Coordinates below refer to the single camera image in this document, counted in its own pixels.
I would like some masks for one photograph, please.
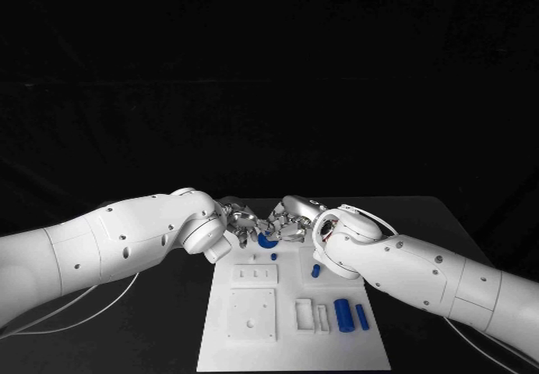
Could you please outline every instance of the white platform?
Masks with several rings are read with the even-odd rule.
[[[320,264],[320,277],[317,279],[310,277],[316,261],[313,259],[311,262],[310,256],[304,256],[303,252],[300,256],[300,248],[301,251],[313,249],[310,238],[303,244],[280,242],[274,249],[264,249],[249,241],[246,247],[241,249],[236,237],[229,232],[225,235],[233,247],[231,253],[216,263],[196,371],[391,370],[363,278],[344,280],[330,273],[323,264]],[[272,253],[277,253],[275,261],[271,260]],[[252,254],[257,255],[255,263],[248,261]],[[277,285],[254,286],[258,289],[274,290],[275,340],[233,340],[228,337],[229,308],[233,307],[231,305],[232,289],[236,288],[232,286],[232,274],[233,266],[238,264],[277,265]],[[295,300],[300,298],[311,299],[317,329],[317,305],[326,305],[329,334],[297,334],[294,310]],[[339,298],[349,300],[356,326],[356,331],[352,333],[339,331],[333,307],[333,301]],[[368,331],[362,330],[353,307],[356,304],[363,305],[370,327]]]

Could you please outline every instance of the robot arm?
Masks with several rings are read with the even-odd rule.
[[[539,361],[538,283],[406,235],[383,236],[350,206],[327,210],[287,196],[270,220],[280,206],[307,214],[313,257],[339,276],[363,276],[398,300],[468,324]],[[275,231],[268,240],[278,236]]]
[[[232,206],[186,188],[0,238],[0,327],[55,298],[148,269],[174,248],[203,252],[215,263],[232,248],[226,226],[241,228],[233,214]]]

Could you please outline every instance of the table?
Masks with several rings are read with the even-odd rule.
[[[329,208],[342,203],[376,214],[401,234],[431,242],[491,266],[486,255],[460,226],[442,202],[428,196],[313,197]],[[280,198],[242,199],[262,218]],[[6,373],[58,372],[196,372],[213,266],[203,255],[177,249],[159,266],[146,270],[125,296],[95,319],[74,329],[46,335],[22,335],[0,340]],[[98,312],[115,299],[131,277],[99,286],[50,320],[33,327],[46,330],[68,326]],[[503,373],[464,342],[444,319],[415,309],[366,283],[383,345],[393,373]],[[13,326],[39,318],[82,291],[63,296],[25,313]],[[515,369],[525,366],[502,348],[464,325],[455,323],[474,343],[489,348]]]

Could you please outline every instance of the blue object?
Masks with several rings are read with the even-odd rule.
[[[258,245],[262,248],[272,248],[277,244],[278,244],[278,240],[274,242],[270,242],[264,234],[262,233],[258,234]]]
[[[320,265],[314,264],[313,272],[311,272],[313,278],[319,278],[319,274],[320,274]]]
[[[368,330],[369,329],[368,318],[365,317],[363,306],[360,304],[356,305],[356,310],[357,310],[359,322],[362,323],[362,328],[363,330]]]
[[[349,300],[346,298],[340,298],[333,302],[333,304],[334,312],[337,313],[339,331],[342,333],[352,333],[356,328],[353,327]]]

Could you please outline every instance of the wire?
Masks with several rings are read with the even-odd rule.
[[[56,330],[49,330],[49,331],[29,331],[29,332],[22,332],[22,333],[16,333],[14,335],[33,335],[33,334],[40,334],[40,333],[58,333],[59,331],[63,331],[66,329],[71,329],[72,327],[81,325],[82,323],[88,322],[94,317],[97,317],[114,304],[115,302],[121,299],[121,297],[124,296],[125,292],[130,290],[131,286],[133,286],[133,283],[135,282],[135,279],[138,277],[138,274],[137,273],[134,275],[134,278],[133,278],[133,281],[130,283],[130,285],[127,286],[127,288],[124,289],[124,292],[121,293],[121,295],[118,296],[118,298],[115,298],[115,300],[89,317],[86,318],[85,320],[82,320],[81,322],[75,323],[74,325],[68,326],[68,327],[63,327],[62,329],[56,329]]]
[[[463,336],[464,340],[470,343],[471,347],[499,365],[502,368],[509,370],[513,374],[519,374],[512,368],[504,366],[470,341],[468,338],[463,335],[463,333],[457,330],[455,325],[451,323],[451,321],[444,317],[445,322],[451,325],[454,328],[455,332]]]
[[[26,330],[29,327],[33,325],[37,325],[42,321],[45,321],[48,318],[50,318],[55,314],[61,313],[98,286],[92,286],[89,290],[86,290],[85,293],[79,297],[76,297],[75,300],[72,300],[62,308],[56,309],[52,313],[49,313],[45,317],[40,319],[36,319],[33,322],[30,322],[27,325],[23,327],[19,327],[16,330],[13,330],[10,333],[6,333],[4,335],[0,336],[0,340],[4,339],[6,337],[10,337],[14,335],[19,331]]]
[[[363,214],[366,214],[370,218],[373,218],[392,232],[395,235],[398,235],[398,232],[396,230],[389,226],[389,224],[380,219],[378,218],[372,213],[366,212],[365,210],[360,210],[359,208],[356,208],[355,206],[352,206],[352,208],[355,208],[359,212],[362,212]],[[471,347],[474,347],[474,349],[499,365],[502,366],[506,370],[509,370],[513,374],[519,374],[512,368],[509,368],[506,365],[503,365],[468,340],[468,338],[464,336],[464,334],[458,331],[458,329],[455,328],[455,325],[451,323],[451,321],[444,317],[444,320],[445,322],[450,324],[450,326],[454,328],[455,332],[460,334],[460,336],[464,338],[464,340],[468,342],[468,344],[471,345]],[[533,365],[536,368],[539,368],[539,365],[530,360],[527,359],[523,355],[520,355],[506,344],[503,344],[500,341],[497,341],[497,339],[494,339],[493,337],[490,337],[486,333],[483,333],[481,331],[478,331],[486,337],[489,337],[489,339],[491,339],[504,349],[507,349],[516,356],[519,356],[530,365]]]

